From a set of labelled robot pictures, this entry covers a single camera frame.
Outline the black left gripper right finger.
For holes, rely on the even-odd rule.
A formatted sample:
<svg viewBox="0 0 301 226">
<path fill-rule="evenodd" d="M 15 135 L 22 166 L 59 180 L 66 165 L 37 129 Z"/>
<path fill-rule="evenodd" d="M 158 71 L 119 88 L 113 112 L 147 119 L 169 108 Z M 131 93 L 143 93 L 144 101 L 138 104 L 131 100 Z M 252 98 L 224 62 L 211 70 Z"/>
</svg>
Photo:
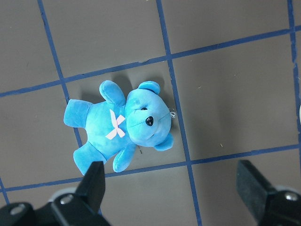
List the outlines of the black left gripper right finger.
<svg viewBox="0 0 301 226">
<path fill-rule="evenodd" d="M 249 161 L 239 160 L 236 190 L 259 226 L 299 226 L 301 194 L 273 186 Z"/>
</svg>

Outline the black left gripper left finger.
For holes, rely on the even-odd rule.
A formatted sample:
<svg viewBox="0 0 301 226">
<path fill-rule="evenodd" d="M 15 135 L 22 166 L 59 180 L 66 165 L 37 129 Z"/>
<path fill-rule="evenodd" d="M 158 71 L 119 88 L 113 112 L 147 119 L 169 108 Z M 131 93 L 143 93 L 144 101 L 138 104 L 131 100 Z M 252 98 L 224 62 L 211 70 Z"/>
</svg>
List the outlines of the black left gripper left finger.
<svg viewBox="0 0 301 226">
<path fill-rule="evenodd" d="M 98 211 L 105 192 L 104 165 L 93 162 L 73 193 L 58 196 L 51 210 L 60 226 L 104 226 Z"/>
</svg>

